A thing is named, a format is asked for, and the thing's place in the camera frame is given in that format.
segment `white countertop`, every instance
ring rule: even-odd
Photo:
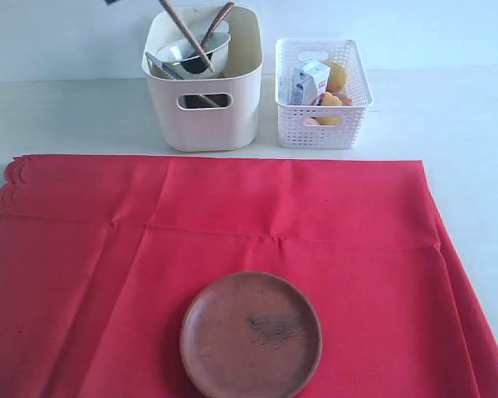
[[[498,66],[371,70],[374,105],[348,151],[279,147],[274,80],[250,146],[202,156],[422,159],[432,194],[498,341]],[[0,84],[0,186],[29,153],[181,154],[160,137],[145,80]]]

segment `white basket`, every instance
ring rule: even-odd
[[[205,32],[221,7],[186,7],[180,10],[194,34]],[[159,117],[164,139],[184,152],[222,151],[241,148],[255,138],[258,130],[262,49],[256,14],[234,7],[227,15],[231,34],[225,79],[165,80],[149,73],[145,52],[159,49],[183,38],[166,12],[152,22],[144,47],[142,69]],[[184,95],[227,94],[226,108],[185,109]]]
[[[349,74],[344,88],[353,106],[288,105],[295,64],[308,59],[332,60]],[[356,43],[337,39],[281,39],[276,43],[275,100],[279,114],[279,141],[286,148],[348,149],[356,144],[371,91]],[[337,117],[336,125],[307,125],[309,117]]]

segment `wooden plate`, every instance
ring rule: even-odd
[[[286,398],[314,375],[321,326],[308,299],[272,274],[240,272],[207,286],[181,331],[184,368],[213,398]]]

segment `kitchen utensil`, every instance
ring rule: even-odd
[[[225,19],[225,17],[232,10],[233,7],[234,7],[234,2],[228,2],[227,4],[225,4],[222,7],[221,10],[219,10],[216,17],[214,18],[214,20],[210,24],[210,27],[208,28],[207,33],[205,33],[204,38],[201,40],[201,47],[202,48],[205,48],[205,46],[208,43],[208,40],[210,40],[210,38],[211,38],[212,34],[214,33],[214,31],[216,30],[217,26],[221,23],[221,21],[223,21]],[[197,54],[198,53],[196,51],[194,51],[192,53],[191,57],[196,56]]]
[[[173,8],[170,1],[169,0],[159,0],[159,1],[163,5],[163,7],[166,10],[166,12],[168,13],[168,15],[172,18],[173,22],[175,22],[175,25],[177,25],[177,27],[184,34],[184,36],[188,39],[188,41],[190,41],[190,44],[192,44],[192,47],[199,54],[203,63],[207,66],[207,68],[211,72],[214,72],[214,67],[212,66],[212,63],[210,62],[210,60],[208,59],[207,54],[205,53],[203,48],[199,45],[195,36],[190,32],[190,29],[188,29],[186,23],[177,14],[177,12]]]
[[[222,73],[227,65],[230,40],[229,33],[215,32],[205,46],[214,72],[207,69],[199,56],[190,56],[193,48],[184,38],[161,48],[156,56],[185,80],[213,79]]]
[[[321,355],[315,310],[296,287],[263,272],[216,280],[183,320],[181,358],[208,397],[292,397],[314,375]]]
[[[152,75],[157,75],[154,73],[154,68],[152,66],[156,66],[159,68],[164,74],[171,80],[184,80],[181,75],[179,75],[175,70],[172,70],[169,66],[164,64],[161,60],[150,54],[149,52],[145,53],[146,58],[149,61],[149,72]],[[207,105],[213,107],[213,108],[221,108],[217,103],[212,101],[210,98],[208,98],[206,95],[197,95],[199,99],[204,101]]]

